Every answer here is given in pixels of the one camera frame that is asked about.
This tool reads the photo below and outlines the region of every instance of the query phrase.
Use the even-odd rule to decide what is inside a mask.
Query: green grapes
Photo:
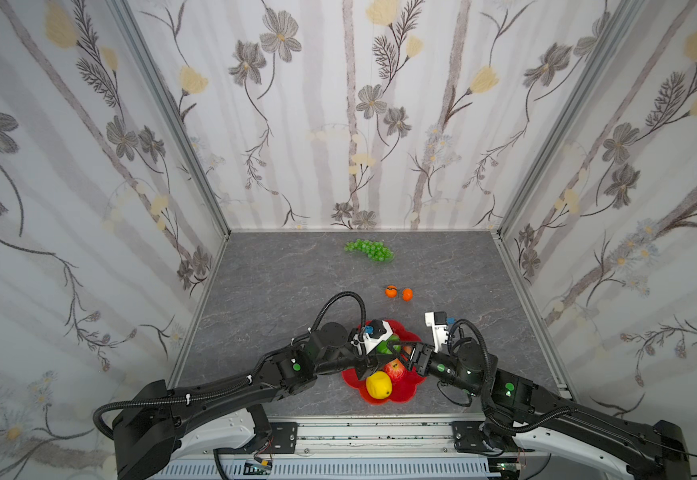
[[[355,242],[348,242],[343,250],[347,252],[362,252],[370,260],[376,262],[390,262],[394,259],[394,252],[387,246],[384,246],[383,242],[357,239]]]

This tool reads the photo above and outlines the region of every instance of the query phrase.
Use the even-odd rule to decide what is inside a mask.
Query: black cable
[[[471,395],[469,395],[469,403],[460,403],[460,402],[456,402],[456,401],[453,400],[452,398],[448,397],[448,396],[447,396],[447,393],[445,393],[445,391],[442,390],[442,387],[441,387],[441,386],[443,386],[443,385],[447,385],[447,384],[446,384],[446,383],[443,383],[442,381],[437,382],[437,388],[439,389],[439,392],[442,394],[442,396],[443,396],[444,398],[447,398],[447,399],[449,400],[450,403],[452,403],[452,404],[454,404],[454,405],[457,405],[457,406],[461,406],[461,407],[470,407],[470,406],[471,406],[471,401],[473,400],[473,398],[471,398]]]
[[[666,450],[671,450],[672,452],[682,453],[682,454],[684,454],[684,455],[697,458],[697,454],[695,454],[695,453],[685,452],[684,450],[679,450],[679,449],[677,449],[677,448],[671,448],[671,447],[669,447],[669,446],[665,446],[665,445],[662,444],[662,443],[653,442],[652,440],[648,440],[647,438],[642,438],[642,437],[638,436],[638,435],[635,434],[635,433],[631,433],[631,432],[629,432],[628,430],[624,430],[624,429],[622,429],[621,427],[619,427],[619,426],[617,426],[617,425],[614,425],[614,424],[608,422],[608,421],[605,420],[604,418],[599,418],[598,416],[591,415],[589,412],[584,412],[583,410],[578,410],[577,413],[581,413],[581,414],[583,414],[583,415],[585,415],[585,416],[589,416],[589,417],[595,418],[596,420],[599,420],[600,422],[602,422],[602,423],[604,423],[604,424],[606,424],[606,425],[608,425],[608,426],[610,426],[610,427],[612,427],[612,428],[615,428],[616,430],[620,430],[620,431],[622,431],[623,433],[625,433],[625,434],[627,434],[627,435],[630,435],[630,436],[632,436],[632,437],[637,437],[637,438],[640,439],[641,442],[652,443],[653,445],[659,446],[659,447],[661,447],[661,448],[665,448]]]
[[[536,477],[538,474],[540,474],[541,472],[543,472],[543,469],[546,468],[546,466],[548,466],[548,462],[550,462],[550,461],[551,461],[551,454],[548,454],[548,456],[546,457],[546,461],[544,462],[544,464],[543,464],[543,466],[541,467],[541,469],[538,470],[538,471],[537,471],[536,473],[534,473],[533,475],[530,475],[529,477],[525,478],[525,480],[530,480],[531,478]]]
[[[357,303],[359,303],[359,311],[361,312],[361,315],[362,315],[362,323],[361,323],[360,329],[363,330],[365,328],[365,324],[367,323],[367,312],[365,311],[365,302],[362,300],[362,297],[359,296],[359,294],[354,293],[354,292],[349,292],[346,290],[346,291],[334,294],[330,300],[327,300],[327,302],[324,304],[322,309],[319,311],[319,314],[316,316],[316,320],[314,320],[314,324],[311,327],[312,332],[316,331],[316,329],[319,328],[319,323],[322,321],[324,314],[327,313],[327,310],[329,310],[329,308],[332,306],[332,304],[337,302],[338,300],[342,299],[344,296],[350,296],[354,300],[356,300]]]
[[[226,472],[223,471],[223,466],[220,464],[220,454],[218,453],[220,448],[216,448],[212,450],[212,456],[215,457],[215,468],[218,469],[218,473],[220,474],[220,478],[222,480],[231,480],[228,478],[228,475],[226,475]]]

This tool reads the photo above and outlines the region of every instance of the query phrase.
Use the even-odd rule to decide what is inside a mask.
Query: black bracket
[[[269,447],[274,455],[279,453],[295,453],[298,440],[297,422],[272,422],[273,438]]]
[[[496,451],[485,444],[485,435],[480,429],[483,422],[452,422],[455,450],[459,453],[492,453]]]

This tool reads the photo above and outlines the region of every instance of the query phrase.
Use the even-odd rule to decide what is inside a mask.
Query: red plate
[[[399,336],[402,342],[420,342],[421,338],[414,333],[408,332],[402,326],[400,322],[396,320],[386,320],[392,327],[392,332]],[[406,403],[409,402],[412,397],[415,396],[415,391],[418,389],[418,385],[425,380],[425,377],[419,376],[415,372],[407,372],[399,380],[392,380],[392,394],[382,400],[377,398],[372,398],[370,393],[367,391],[367,386],[365,386],[365,380],[359,381],[356,376],[356,370],[344,370],[343,380],[348,384],[348,386],[353,389],[359,390],[359,395],[370,404],[381,405],[386,403],[388,400],[396,403]]]

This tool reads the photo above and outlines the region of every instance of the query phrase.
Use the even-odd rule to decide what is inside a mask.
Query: wire
[[[634,434],[634,433],[629,432],[628,430],[624,430],[624,429],[622,429],[621,427],[619,427],[619,426],[617,426],[617,425],[614,425],[614,424],[608,422],[608,421],[605,420],[604,418],[599,418],[599,417],[597,417],[597,416],[595,416],[595,415],[591,415],[589,412],[584,412],[583,410],[578,410],[577,413],[581,413],[581,414],[583,414],[583,415],[585,415],[585,416],[589,416],[589,417],[595,418],[596,420],[599,420],[600,422],[602,422],[602,423],[604,423],[604,424],[606,424],[606,425],[609,425],[610,427],[615,428],[616,430],[620,430],[621,432],[623,432],[623,433],[625,433],[625,434],[627,434],[627,435],[630,435],[630,436],[632,436],[632,437],[637,437],[637,438],[640,439],[641,442],[652,443],[653,445],[659,446],[659,447],[661,447],[661,448],[665,448],[666,450],[671,450],[672,452],[677,452],[677,453],[681,453],[681,454],[684,454],[684,455],[687,455],[687,456],[691,456],[691,457],[697,458],[697,454],[695,454],[695,453],[685,452],[684,450],[679,450],[679,449],[677,449],[677,448],[672,448],[672,447],[669,447],[669,446],[665,446],[665,445],[662,444],[662,443],[653,442],[652,440],[648,440],[647,438],[642,438],[642,437],[640,437],[640,436],[638,436],[638,435],[636,435],[636,434]]]
[[[448,397],[448,396],[447,396],[447,393],[445,393],[445,391],[442,390],[442,386],[443,386],[443,385],[447,385],[447,384],[444,383],[444,382],[442,382],[442,381],[437,382],[437,388],[439,389],[439,392],[442,394],[442,396],[443,396],[444,398],[447,398],[447,399],[450,401],[450,403],[455,404],[455,405],[457,405],[457,406],[461,406],[461,407],[470,407],[470,406],[471,406],[471,402],[472,402],[473,398],[471,398],[470,395],[469,395],[469,403],[460,403],[460,402],[456,402],[456,401],[453,400],[452,398]]]
[[[525,480],[530,480],[531,478],[536,477],[538,474],[540,474],[541,472],[543,472],[543,469],[546,468],[546,466],[548,466],[548,462],[550,462],[550,461],[551,461],[551,454],[548,454],[548,456],[546,457],[546,461],[543,462],[543,466],[541,466],[541,469],[538,470],[538,471],[537,471],[536,473],[534,473],[533,475],[530,475],[529,477],[526,477]]]
[[[327,310],[329,310],[332,304],[342,299],[344,296],[352,297],[359,304],[359,313],[361,315],[362,321],[359,324],[359,334],[357,335],[357,337],[359,338],[359,349],[362,352],[362,358],[367,358],[367,348],[365,347],[364,336],[365,326],[367,325],[367,311],[365,310],[365,302],[362,300],[362,297],[359,296],[358,293],[350,292],[348,290],[345,290],[340,293],[335,293],[330,300],[327,300],[322,309],[319,311],[319,314],[316,316],[316,319],[314,320],[314,324],[311,326],[311,332],[315,332],[316,329],[319,328],[319,323],[322,322],[324,314],[327,313]]]
[[[226,474],[226,472],[223,471],[223,466],[220,464],[219,452],[220,452],[220,448],[216,448],[216,449],[212,450],[212,456],[215,457],[215,468],[218,469],[218,473],[220,475],[220,478],[222,478],[222,480],[231,480],[230,478],[228,478],[228,475]]]

